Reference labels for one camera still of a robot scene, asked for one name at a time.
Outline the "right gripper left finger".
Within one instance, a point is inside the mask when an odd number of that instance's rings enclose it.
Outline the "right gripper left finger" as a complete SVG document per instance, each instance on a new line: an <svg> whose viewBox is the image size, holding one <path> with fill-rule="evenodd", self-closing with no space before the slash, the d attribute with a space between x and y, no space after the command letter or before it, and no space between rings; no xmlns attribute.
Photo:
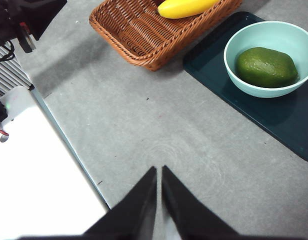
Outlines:
<svg viewBox="0 0 308 240"><path fill-rule="evenodd" d="M157 210L157 169L151 167L128 194L82 236L85 240L151 240Z"/></svg>

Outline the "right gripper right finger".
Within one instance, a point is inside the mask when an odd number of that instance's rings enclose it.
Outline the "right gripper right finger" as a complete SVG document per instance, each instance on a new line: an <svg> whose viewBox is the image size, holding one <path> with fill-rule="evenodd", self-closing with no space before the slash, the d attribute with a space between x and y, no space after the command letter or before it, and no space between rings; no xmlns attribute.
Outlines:
<svg viewBox="0 0 308 240"><path fill-rule="evenodd" d="M234 240L239 233L202 204L177 176L162 167L162 199L183 240Z"/></svg>

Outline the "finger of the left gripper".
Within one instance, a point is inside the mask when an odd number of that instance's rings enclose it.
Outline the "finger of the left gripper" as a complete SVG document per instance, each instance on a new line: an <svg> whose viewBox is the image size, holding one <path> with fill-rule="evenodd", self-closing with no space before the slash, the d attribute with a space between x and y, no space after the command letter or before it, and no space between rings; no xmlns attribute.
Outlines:
<svg viewBox="0 0 308 240"><path fill-rule="evenodd" d="M67 0L20 0L19 7L29 32L39 40Z"/></svg>

